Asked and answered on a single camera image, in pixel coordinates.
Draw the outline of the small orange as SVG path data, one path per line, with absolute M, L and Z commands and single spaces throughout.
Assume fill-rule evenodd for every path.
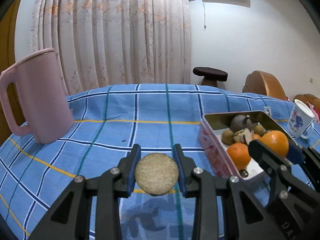
M 289 152 L 289 141 L 281 131 L 267 132 L 260 141 L 282 158 L 285 158 Z

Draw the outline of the large orange mandarin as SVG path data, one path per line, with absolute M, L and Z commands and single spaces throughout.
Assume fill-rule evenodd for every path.
M 245 144 L 234 143 L 227 148 L 227 153 L 238 171 L 245 169 L 251 161 L 248 146 Z

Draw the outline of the purple round passion fruit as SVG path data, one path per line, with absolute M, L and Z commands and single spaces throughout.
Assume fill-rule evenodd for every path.
M 252 122 L 249 115 L 237 115 L 232 119 L 230 130 L 233 133 L 236 133 L 245 128 L 249 130 L 252 129 Z

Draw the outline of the brown kiwi fruit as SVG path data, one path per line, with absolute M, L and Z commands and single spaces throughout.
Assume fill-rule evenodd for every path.
M 231 146 L 234 141 L 233 141 L 233 131 L 231 131 L 230 129 L 227 129 L 225 131 L 223 131 L 223 133 L 221 134 L 221 141 L 228 146 Z

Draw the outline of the small orange mandarin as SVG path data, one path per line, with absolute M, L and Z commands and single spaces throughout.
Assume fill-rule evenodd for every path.
M 253 134 L 251 135 L 251 137 L 252 137 L 252 140 L 260 140 L 260 139 L 261 139 L 261 136 L 258 135 L 258 134 L 255 134 L 255 133 L 253 133 Z

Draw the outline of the white cartoon mug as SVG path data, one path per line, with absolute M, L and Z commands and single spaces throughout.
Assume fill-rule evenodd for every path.
M 315 115 L 311 109 L 302 101 L 295 99 L 287 123 L 288 132 L 295 138 L 306 140 L 310 137 L 309 130 L 314 128 L 314 122 Z

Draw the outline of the pink floral cloth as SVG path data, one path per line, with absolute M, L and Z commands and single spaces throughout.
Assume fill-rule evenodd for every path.
M 309 107 L 310 107 L 312 113 L 313 113 L 314 116 L 315 116 L 316 122 L 319 124 L 319 123 L 320 123 L 320 113 L 319 113 L 319 110 L 318 110 L 314 105 L 312 105 L 311 103 L 309 104 Z

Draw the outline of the printed paper sheet in tin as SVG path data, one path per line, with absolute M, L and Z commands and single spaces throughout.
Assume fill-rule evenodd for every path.
M 265 175 L 265 172 L 252 158 L 249 164 L 239 171 L 239 174 L 244 180 L 255 180 L 263 177 Z

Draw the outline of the orange leather sofa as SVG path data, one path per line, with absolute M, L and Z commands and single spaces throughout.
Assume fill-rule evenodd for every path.
M 312 94 L 297 94 L 294 99 L 302 101 L 307 106 L 313 105 L 315 109 L 320 110 L 320 99 Z

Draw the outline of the pink metal tin box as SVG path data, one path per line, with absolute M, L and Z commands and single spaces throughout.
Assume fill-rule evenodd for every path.
M 205 114 L 198 139 L 216 176 L 239 176 L 247 184 L 267 178 L 266 172 L 249 156 L 248 145 L 267 132 L 279 131 L 290 146 L 297 146 L 275 120 L 262 111 Z

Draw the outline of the pink plastic pitcher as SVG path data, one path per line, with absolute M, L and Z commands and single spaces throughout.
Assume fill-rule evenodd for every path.
M 7 93 L 11 83 L 17 89 L 25 126 L 18 126 L 11 109 Z M 1 106 L 12 133 L 32 134 L 39 144 L 54 142 L 71 129 L 74 119 L 53 48 L 34 52 L 1 72 Z

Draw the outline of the dark round stool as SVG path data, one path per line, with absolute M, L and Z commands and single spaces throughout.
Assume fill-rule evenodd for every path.
M 210 67 L 195 67 L 193 68 L 193 74 L 203 77 L 201 85 L 217 87 L 217 82 L 226 82 L 228 73 Z

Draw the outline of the pink floral curtain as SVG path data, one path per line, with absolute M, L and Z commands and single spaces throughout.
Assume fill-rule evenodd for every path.
M 117 84 L 187 84 L 188 0 L 35 0 L 31 48 L 53 48 L 67 95 Z

